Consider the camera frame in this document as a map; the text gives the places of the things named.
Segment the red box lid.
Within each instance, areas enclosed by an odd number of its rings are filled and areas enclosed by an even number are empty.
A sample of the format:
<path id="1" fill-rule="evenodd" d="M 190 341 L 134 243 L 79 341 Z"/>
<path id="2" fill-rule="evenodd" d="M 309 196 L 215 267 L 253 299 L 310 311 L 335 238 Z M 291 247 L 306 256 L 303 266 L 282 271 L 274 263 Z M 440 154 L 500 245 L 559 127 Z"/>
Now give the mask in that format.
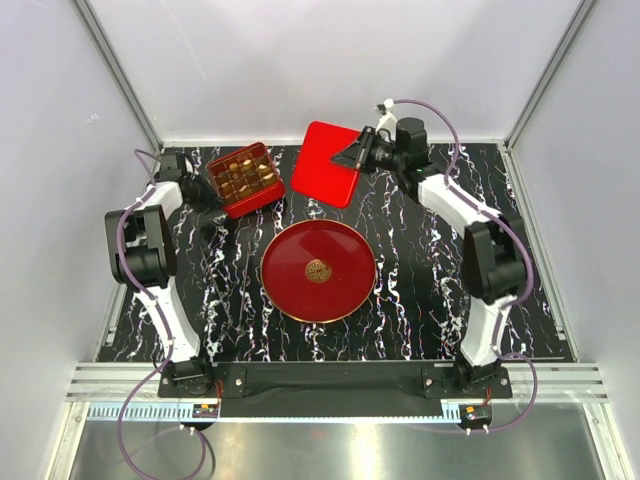
<path id="1" fill-rule="evenodd" d="M 335 164 L 332 158 L 351 146 L 359 134 L 357 130 L 313 121 L 293 169 L 292 189 L 336 208 L 348 207 L 359 173 Z"/>

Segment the red compartment chocolate box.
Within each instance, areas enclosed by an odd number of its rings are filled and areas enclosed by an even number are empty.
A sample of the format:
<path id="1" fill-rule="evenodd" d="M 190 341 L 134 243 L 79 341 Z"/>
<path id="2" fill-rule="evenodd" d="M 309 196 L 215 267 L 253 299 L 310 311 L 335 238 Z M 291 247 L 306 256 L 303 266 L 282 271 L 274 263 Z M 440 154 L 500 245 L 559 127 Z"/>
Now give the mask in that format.
<path id="1" fill-rule="evenodd" d="M 268 165 L 270 170 L 259 171 L 260 164 Z M 222 201 L 224 212 L 232 219 L 268 206 L 282 199 L 286 193 L 284 182 L 263 143 L 253 143 L 210 161 L 207 173 Z M 268 173 L 273 173 L 275 178 L 265 182 L 262 175 Z M 251 193 L 239 194 L 245 185 L 250 187 Z"/>

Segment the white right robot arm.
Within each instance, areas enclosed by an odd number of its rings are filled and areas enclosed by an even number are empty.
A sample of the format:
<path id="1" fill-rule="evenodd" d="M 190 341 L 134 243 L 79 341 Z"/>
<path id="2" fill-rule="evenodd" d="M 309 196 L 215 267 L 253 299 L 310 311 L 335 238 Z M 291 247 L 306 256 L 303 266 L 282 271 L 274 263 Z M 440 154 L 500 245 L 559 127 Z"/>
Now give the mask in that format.
<path id="1" fill-rule="evenodd" d="M 365 127 L 332 163 L 358 173 L 385 170 L 401 190 L 439 215 L 463 239 L 462 284 L 470 295 L 467 329 L 444 378 L 463 396 L 484 396 L 499 383 L 501 338 L 509 313 L 532 288 L 532 261 L 518 233 L 523 222 L 463 191 L 441 161 L 430 158 L 423 121 L 403 118 L 396 132 Z"/>

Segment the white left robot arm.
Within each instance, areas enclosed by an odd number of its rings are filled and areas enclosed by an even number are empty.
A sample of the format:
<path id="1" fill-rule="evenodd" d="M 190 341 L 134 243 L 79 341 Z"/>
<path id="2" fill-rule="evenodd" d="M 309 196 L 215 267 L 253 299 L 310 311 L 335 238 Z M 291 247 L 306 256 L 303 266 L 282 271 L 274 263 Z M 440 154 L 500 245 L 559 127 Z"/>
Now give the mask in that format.
<path id="1" fill-rule="evenodd" d="M 160 375 L 159 394 L 203 396 L 214 388 L 216 372 L 177 290 L 178 260 L 168 220 L 184 206 L 211 210 L 217 195 L 181 152 L 155 156 L 136 149 L 134 155 L 149 181 L 131 205 L 105 214 L 111 273 L 142 304 L 161 341 L 164 359 L 154 368 Z"/>

